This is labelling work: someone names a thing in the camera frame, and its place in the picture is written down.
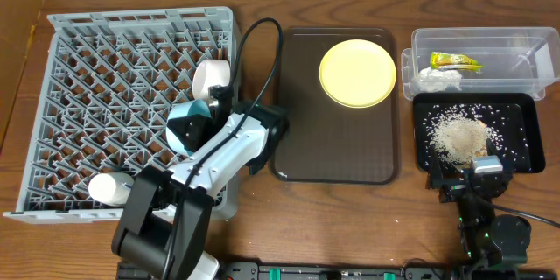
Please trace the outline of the yellow round plate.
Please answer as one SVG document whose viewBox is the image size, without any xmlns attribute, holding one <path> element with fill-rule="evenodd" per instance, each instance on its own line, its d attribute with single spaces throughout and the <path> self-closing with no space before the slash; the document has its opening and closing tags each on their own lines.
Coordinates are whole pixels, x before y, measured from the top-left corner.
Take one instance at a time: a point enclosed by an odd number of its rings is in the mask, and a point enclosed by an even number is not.
<svg viewBox="0 0 560 280">
<path fill-rule="evenodd" d="M 365 39 L 349 39 L 324 54 L 318 78 L 335 102 L 364 109 L 381 103 L 393 91 L 396 64 L 380 45 Z"/>
</svg>

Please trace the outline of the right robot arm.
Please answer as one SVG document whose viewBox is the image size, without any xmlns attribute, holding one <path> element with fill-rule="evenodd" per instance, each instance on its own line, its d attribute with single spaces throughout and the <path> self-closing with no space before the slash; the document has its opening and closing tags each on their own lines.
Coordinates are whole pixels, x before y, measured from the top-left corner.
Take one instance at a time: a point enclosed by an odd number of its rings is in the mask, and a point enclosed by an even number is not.
<svg viewBox="0 0 560 280">
<path fill-rule="evenodd" d="M 528 260 L 530 223 L 519 215 L 498 215 L 493 203 L 508 189 L 513 174 L 490 141 L 486 147 L 486 156 L 454 171 L 446 171 L 430 147 L 427 187 L 439 190 L 441 203 L 458 206 L 458 230 L 469 256 L 469 263 L 446 271 L 443 279 L 519 279 L 519 266 Z"/>
</svg>

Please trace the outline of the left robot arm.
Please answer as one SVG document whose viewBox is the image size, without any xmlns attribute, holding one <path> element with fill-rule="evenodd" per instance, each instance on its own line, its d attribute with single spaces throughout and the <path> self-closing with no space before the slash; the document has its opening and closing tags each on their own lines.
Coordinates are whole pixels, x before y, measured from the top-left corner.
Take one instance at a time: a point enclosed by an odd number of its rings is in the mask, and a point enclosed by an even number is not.
<svg viewBox="0 0 560 280">
<path fill-rule="evenodd" d="M 204 250 L 214 201 L 242 167 L 259 172 L 289 128 L 285 109 L 244 101 L 203 145 L 192 142 L 190 134 L 207 121 L 168 121 L 191 154 L 164 171 L 147 166 L 136 175 L 113 237 L 114 254 L 158 279 L 217 275 L 218 260 Z"/>
</svg>

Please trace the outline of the white round bowl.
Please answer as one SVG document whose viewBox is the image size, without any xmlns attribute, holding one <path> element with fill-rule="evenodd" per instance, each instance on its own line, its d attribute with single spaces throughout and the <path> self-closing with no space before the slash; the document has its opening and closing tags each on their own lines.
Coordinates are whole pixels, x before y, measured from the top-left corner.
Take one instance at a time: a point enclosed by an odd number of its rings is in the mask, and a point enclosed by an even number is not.
<svg viewBox="0 0 560 280">
<path fill-rule="evenodd" d="M 230 82 L 230 65 L 224 59 L 204 59 L 192 79 L 192 94 L 198 100 L 210 99 L 210 88 L 225 87 Z"/>
</svg>

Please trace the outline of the rice and food scraps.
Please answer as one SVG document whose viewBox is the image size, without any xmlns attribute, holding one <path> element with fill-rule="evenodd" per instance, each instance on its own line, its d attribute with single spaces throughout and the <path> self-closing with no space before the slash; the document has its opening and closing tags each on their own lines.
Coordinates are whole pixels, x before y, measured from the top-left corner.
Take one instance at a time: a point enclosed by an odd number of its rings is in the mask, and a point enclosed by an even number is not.
<svg viewBox="0 0 560 280">
<path fill-rule="evenodd" d="M 491 142 L 505 161 L 525 162 L 526 137 L 520 109 L 507 104 L 424 104 L 416 135 L 422 167 L 434 149 L 443 165 L 467 167 L 474 158 L 488 156 Z"/>
</svg>

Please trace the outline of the black rectangular tray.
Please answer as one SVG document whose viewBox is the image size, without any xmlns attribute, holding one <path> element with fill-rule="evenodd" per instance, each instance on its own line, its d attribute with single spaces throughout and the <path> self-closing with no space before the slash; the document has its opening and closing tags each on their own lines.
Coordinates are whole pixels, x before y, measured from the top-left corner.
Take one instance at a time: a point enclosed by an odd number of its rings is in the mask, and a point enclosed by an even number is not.
<svg viewBox="0 0 560 280">
<path fill-rule="evenodd" d="M 522 93 L 421 93 L 413 99 L 416 162 L 426 171 L 434 127 L 447 116 L 461 115 L 492 129 L 491 138 L 507 165 L 519 173 L 546 167 L 533 98 Z"/>
</svg>

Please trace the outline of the small white cup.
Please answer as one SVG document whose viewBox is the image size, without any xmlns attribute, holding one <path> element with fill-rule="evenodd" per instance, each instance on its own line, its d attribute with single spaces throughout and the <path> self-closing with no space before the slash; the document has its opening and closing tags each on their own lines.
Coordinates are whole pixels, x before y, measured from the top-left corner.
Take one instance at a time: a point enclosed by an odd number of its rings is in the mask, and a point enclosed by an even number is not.
<svg viewBox="0 0 560 280">
<path fill-rule="evenodd" d="M 134 179 L 126 173 L 99 173 L 91 178 L 88 193 L 91 198 L 102 204 L 123 206 L 130 195 Z"/>
</svg>

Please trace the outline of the green snack wrapper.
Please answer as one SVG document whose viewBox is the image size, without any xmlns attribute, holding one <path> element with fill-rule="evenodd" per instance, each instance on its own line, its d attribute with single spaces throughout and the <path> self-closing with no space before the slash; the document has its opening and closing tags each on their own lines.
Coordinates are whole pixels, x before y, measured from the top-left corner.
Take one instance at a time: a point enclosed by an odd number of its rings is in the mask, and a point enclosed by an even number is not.
<svg viewBox="0 0 560 280">
<path fill-rule="evenodd" d="M 476 59 L 470 58 L 467 55 L 446 52 L 432 52 L 430 55 L 430 66 L 440 71 L 465 70 L 475 73 L 479 72 L 483 67 Z"/>
</svg>

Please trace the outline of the dark brown serving tray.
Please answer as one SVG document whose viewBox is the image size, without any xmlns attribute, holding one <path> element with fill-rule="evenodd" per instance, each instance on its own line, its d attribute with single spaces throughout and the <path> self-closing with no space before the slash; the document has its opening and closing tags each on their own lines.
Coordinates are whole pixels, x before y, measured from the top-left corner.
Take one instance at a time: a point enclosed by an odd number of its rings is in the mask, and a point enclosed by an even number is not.
<svg viewBox="0 0 560 280">
<path fill-rule="evenodd" d="M 320 85 L 319 64 L 334 45 L 365 39 L 394 57 L 395 40 L 382 28 L 294 27 L 285 31 L 275 102 L 288 112 L 289 131 L 269 168 L 290 182 L 385 185 L 398 177 L 398 91 L 369 108 L 349 108 Z"/>
</svg>

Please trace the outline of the white paper napkin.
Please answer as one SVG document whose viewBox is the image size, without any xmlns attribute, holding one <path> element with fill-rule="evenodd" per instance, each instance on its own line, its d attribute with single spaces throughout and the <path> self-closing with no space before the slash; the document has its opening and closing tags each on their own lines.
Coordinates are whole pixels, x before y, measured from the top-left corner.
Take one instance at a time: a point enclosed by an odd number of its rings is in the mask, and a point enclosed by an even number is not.
<svg viewBox="0 0 560 280">
<path fill-rule="evenodd" d="M 437 70 L 426 67 L 412 81 L 412 90 L 416 93 L 443 92 L 448 88 L 461 90 L 462 74 L 457 70 Z"/>
</svg>

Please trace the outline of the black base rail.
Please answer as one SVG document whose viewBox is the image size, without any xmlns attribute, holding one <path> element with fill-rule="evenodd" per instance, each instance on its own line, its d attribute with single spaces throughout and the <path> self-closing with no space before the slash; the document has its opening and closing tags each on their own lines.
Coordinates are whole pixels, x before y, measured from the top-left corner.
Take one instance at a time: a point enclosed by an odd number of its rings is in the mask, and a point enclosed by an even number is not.
<svg viewBox="0 0 560 280">
<path fill-rule="evenodd" d="M 557 280 L 557 274 L 547 272 L 483 271 L 476 270 L 473 277 L 461 276 L 457 271 L 408 264 L 396 269 L 342 269 L 305 266 L 271 266 L 254 262 L 230 263 L 221 268 L 213 279 L 223 280 L 444 280 L 444 279 L 521 279 Z M 129 262 L 117 264 L 115 279 L 155 279 Z"/>
</svg>

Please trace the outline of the grey plastic dishwasher rack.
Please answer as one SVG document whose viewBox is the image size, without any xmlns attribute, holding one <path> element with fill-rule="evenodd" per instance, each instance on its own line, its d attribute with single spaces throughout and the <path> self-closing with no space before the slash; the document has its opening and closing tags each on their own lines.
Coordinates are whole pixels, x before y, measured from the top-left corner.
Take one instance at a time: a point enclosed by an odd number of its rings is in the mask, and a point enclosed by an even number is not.
<svg viewBox="0 0 560 280">
<path fill-rule="evenodd" d="M 235 61 L 241 36 L 224 6 L 56 14 L 17 207 L 29 224 L 116 221 L 88 193 L 101 172 L 135 175 L 183 159 L 167 143 L 172 107 L 193 98 L 197 66 Z"/>
</svg>

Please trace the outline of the clear plastic bin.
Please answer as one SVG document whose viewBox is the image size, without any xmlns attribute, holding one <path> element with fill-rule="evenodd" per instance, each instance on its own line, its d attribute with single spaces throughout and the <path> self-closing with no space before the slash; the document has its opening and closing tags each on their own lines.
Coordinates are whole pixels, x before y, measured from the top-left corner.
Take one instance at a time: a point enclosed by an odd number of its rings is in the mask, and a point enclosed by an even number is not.
<svg viewBox="0 0 560 280">
<path fill-rule="evenodd" d="M 430 66 L 432 52 L 464 54 L 483 67 L 459 71 L 461 90 L 451 93 L 524 93 L 536 100 L 559 82 L 559 33 L 552 27 L 423 28 L 413 31 L 411 48 L 402 51 L 402 89 L 408 100 L 412 81 Z"/>
</svg>

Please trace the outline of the light blue bowl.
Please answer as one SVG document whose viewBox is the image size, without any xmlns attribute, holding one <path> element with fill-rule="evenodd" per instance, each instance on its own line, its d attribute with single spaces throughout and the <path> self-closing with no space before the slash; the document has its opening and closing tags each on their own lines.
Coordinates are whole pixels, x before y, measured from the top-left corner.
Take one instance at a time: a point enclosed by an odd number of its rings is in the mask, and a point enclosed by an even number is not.
<svg viewBox="0 0 560 280">
<path fill-rule="evenodd" d="M 171 134 L 171 132 L 167 129 L 167 123 L 170 119 L 176 118 L 176 117 L 191 116 L 191 115 L 196 115 L 196 114 L 201 114 L 203 116 L 211 117 L 211 112 L 210 112 L 210 109 L 209 109 L 208 105 L 202 100 L 188 101 L 188 102 L 180 103 L 180 104 L 172 107 L 171 111 L 170 111 L 170 113 L 167 117 L 166 125 L 165 125 L 166 139 Z M 184 155 L 184 156 L 190 156 L 194 153 L 194 151 L 175 151 L 175 150 L 173 150 L 173 151 L 178 153 L 178 154 Z"/>
</svg>

